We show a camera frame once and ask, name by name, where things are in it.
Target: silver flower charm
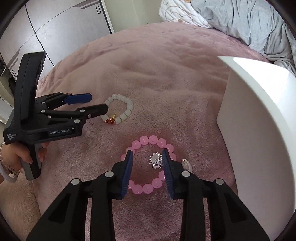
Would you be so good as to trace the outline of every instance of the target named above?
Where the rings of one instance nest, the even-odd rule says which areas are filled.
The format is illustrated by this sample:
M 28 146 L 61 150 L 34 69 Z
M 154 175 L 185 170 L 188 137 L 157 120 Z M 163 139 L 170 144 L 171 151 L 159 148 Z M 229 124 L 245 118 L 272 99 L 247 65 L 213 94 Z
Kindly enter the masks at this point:
M 153 153 L 149 161 L 149 164 L 153 164 L 153 169 L 161 169 L 163 166 L 162 155 L 158 152 Z

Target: white bangle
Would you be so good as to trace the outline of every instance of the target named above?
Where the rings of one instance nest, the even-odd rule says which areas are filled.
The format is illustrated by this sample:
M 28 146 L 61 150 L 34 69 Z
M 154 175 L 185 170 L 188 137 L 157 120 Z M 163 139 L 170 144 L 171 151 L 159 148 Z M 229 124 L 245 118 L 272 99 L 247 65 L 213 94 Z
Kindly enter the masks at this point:
M 0 147 L 0 173 L 1 176 L 3 176 L 4 179 L 6 179 L 7 181 L 9 181 L 10 183 L 15 183 L 17 181 L 17 175 L 13 175 L 13 177 L 9 176 L 6 171 L 4 170 L 4 167 L 2 166 L 2 146 L 3 143 L 1 144 Z
M 113 100 L 121 100 L 122 102 L 125 102 L 127 104 L 126 111 L 118 117 L 116 117 L 116 114 L 114 114 L 111 117 L 109 117 L 108 115 L 102 115 L 101 118 L 104 122 L 108 124 L 120 124 L 122 121 L 125 121 L 128 116 L 131 115 L 131 111 L 133 110 L 133 102 L 130 98 L 124 95 L 113 94 L 108 98 L 108 100 L 104 102 L 104 104 L 109 106 Z

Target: silver screw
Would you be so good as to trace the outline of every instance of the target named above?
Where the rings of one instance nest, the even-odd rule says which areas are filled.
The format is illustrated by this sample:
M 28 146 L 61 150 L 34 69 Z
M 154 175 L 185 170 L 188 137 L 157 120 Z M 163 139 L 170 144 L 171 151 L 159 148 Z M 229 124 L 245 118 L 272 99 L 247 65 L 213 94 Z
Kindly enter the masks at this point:
M 106 172 L 105 177 L 113 177 L 114 173 L 113 172 Z
M 182 176 L 183 176 L 183 177 L 189 177 L 189 176 L 190 176 L 190 172 L 188 172 L 188 171 L 183 171 L 183 172 L 182 172 Z
M 73 179 L 73 180 L 71 181 L 71 184 L 74 185 L 74 186 L 78 185 L 79 183 L 80 183 L 80 180 L 77 179 L 77 178 L 75 178 L 75 179 Z
M 220 178 L 216 179 L 215 181 L 218 185 L 223 185 L 224 184 L 224 181 Z

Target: blue gripper pad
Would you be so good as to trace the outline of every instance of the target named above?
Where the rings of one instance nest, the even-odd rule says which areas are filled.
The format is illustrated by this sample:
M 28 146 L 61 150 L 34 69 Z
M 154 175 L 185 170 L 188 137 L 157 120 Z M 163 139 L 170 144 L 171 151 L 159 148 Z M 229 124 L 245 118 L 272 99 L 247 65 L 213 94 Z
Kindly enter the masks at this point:
M 64 103 L 66 104 L 81 104 L 81 103 L 88 103 L 92 100 L 91 94 L 78 94 L 78 95 L 69 95 L 65 100 Z

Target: pink bead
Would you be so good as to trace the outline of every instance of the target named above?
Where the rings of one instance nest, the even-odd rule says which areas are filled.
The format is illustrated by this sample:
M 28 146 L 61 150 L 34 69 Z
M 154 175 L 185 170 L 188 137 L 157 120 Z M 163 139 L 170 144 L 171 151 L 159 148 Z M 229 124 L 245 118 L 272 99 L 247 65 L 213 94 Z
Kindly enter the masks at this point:
M 169 154 L 170 154 L 171 160 L 173 160 L 173 161 L 177 160 L 177 156 L 175 153 L 169 152 Z
M 143 188 L 141 185 L 136 184 L 135 186 L 133 186 L 133 193 L 139 195 L 143 192 Z
M 172 144 L 167 144 L 165 148 L 168 150 L 168 152 L 173 152 L 174 151 L 174 146 Z
M 126 154 L 121 155 L 120 160 L 124 161 L 124 159 L 126 158 Z
M 163 182 L 159 178 L 155 178 L 152 180 L 151 184 L 154 188 L 160 188 Z
M 162 181 L 165 181 L 165 173 L 164 171 L 160 171 L 158 174 L 158 178 Z
M 133 180 L 130 180 L 128 183 L 128 189 L 131 190 L 135 186 L 135 182 Z
M 157 143 L 157 141 L 158 141 L 157 136 L 152 135 L 152 136 L 149 137 L 149 143 L 150 144 L 155 145 Z
M 133 154 L 135 154 L 135 149 L 132 148 L 131 146 L 126 149 L 126 153 L 128 153 L 128 150 L 131 150 L 133 152 Z
M 143 186 L 143 192 L 146 194 L 153 192 L 153 186 L 150 183 L 147 183 Z
M 147 145 L 147 144 L 149 143 L 149 138 L 148 138 L 147 136 L 142 136 L 142 137 L 140 138 L 140 143 L 141 143 L 142 145 Z
M 131 143 L 131 146 L 135 149 L 138 150 L 141 148 L 141 143 L 138 140 L 135 140 Z
M 158 139 L 158 141 L 157 141 L 157 145 L 158 145 L 160 148 L 164 148 L 164 147 L 166 146 L 166 140 L 163 139 L 163 138 Z

